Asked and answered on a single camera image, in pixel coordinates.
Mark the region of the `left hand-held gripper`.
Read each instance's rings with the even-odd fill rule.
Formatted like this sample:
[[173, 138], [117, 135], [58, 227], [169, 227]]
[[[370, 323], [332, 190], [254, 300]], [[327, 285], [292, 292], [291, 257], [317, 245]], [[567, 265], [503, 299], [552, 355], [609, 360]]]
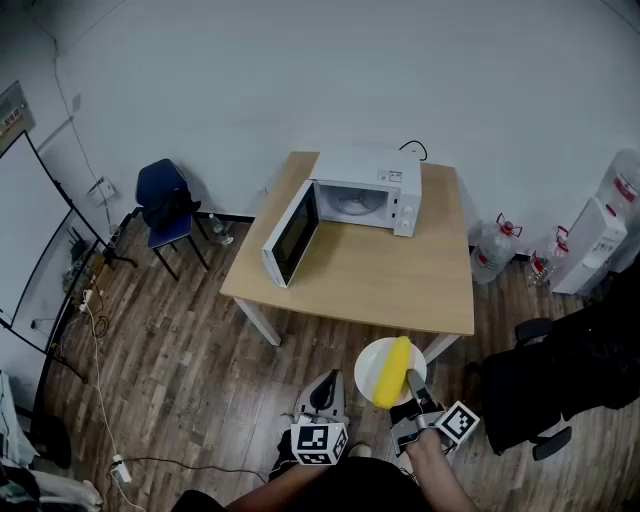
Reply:
[[325, 411], [325, 417], [303, 413], [291, 426], [291, 451], [301, 465], [336, 465], [347, 446], [343, 374], [331, 370], [312, 381], [301, 394], [301, 411]]

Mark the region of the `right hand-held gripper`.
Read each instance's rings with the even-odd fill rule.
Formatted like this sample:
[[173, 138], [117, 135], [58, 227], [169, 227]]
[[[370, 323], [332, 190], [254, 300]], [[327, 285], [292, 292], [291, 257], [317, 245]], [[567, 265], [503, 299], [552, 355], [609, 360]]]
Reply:
[[414, 369], [406, 372], [411, 399], [390, 409], [391, 437], [396, 456], [416, 443], [425, 430], [434, 430], [440, 436], [445, 453], [460, 446], [479, 424], [479, 417], [460, 401], [452, 407], [431, 401], [426, 383]]

